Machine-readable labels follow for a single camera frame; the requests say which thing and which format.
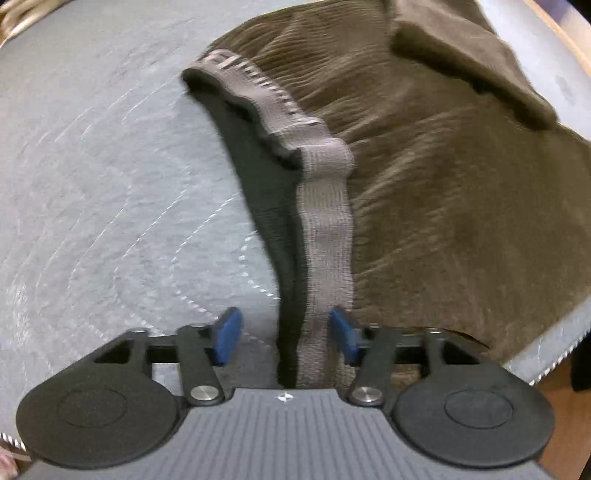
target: metal screw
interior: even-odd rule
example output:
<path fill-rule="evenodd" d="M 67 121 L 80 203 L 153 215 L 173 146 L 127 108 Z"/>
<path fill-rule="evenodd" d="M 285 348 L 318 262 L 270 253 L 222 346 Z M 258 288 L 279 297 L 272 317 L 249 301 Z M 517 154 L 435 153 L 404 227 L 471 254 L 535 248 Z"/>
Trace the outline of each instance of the metal screw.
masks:
<path fill-rule="evenodd" d="M 215 400 L 219 394 L 220 391 L 212 385 L 199 385 L 191 389 L 191 396 L 199 401 Z"/>
<path fill-rule="evenodd" d="M 372 403 L 382 397 L 382 392 L 374 387 L 357 387 L 351 395 L 358 402 Z"/>

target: black round pad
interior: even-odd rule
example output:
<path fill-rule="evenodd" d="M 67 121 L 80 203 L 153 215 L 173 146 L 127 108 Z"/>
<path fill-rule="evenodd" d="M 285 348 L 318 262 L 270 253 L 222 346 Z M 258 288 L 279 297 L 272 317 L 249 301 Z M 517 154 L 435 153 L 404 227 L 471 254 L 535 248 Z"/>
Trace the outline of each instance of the black round pad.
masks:
<path fill-rule="evenodd" d="M 174 397 L 125 365 L 90 364 L 31 390 L 17 410 L 27 448 L 56 465 L 107 468 L 151 451 L 177 420 Z"/>
<path fill-rule="evenodd" d="M 554 429 L 544 396 L 497 365 L 443 368 L 400 395 L 393 419 L 418 450 L 478 469 L 535 458 Z"/>

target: wooden floor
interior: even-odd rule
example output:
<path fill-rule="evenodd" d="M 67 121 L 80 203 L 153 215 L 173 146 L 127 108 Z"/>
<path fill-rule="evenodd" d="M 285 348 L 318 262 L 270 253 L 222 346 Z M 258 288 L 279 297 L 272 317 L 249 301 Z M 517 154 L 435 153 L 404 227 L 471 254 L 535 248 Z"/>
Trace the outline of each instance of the wooden floor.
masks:
<path fill-rule="evenodd" d="M 572 390 L 569 360 L 546 377 L 539 389 L 556 415 L 556 429 L 541 463 L 557 480 L 579 480 L 591 455 L 591 391 Z"/>

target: brown cloth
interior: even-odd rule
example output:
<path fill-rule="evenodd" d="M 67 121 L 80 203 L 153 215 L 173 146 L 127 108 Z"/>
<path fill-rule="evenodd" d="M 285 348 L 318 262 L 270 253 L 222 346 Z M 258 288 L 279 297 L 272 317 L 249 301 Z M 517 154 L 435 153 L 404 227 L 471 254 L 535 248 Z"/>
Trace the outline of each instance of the brown cloth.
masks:
<path fill-rule="evenodd" d="M 506 362 L 589 295 L 590 145 L 556 123 L 472 0 L 328 0 L 214 48 L 352 152 L 360 322 L 459 330 Z"/>

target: logo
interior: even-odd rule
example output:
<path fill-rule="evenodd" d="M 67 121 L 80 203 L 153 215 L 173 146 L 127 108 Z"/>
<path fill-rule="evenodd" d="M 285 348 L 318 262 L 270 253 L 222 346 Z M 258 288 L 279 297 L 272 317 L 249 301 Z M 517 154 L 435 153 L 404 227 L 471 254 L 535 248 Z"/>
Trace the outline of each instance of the logo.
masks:
<path fill-rule="evenodd" d="M 289 392 L 283 392 L 281 395 L 277 397 L 278 400 L 281 400 L 283 403 L 287 403 L 290 400 L 294 399 L 294 396 Z"/>

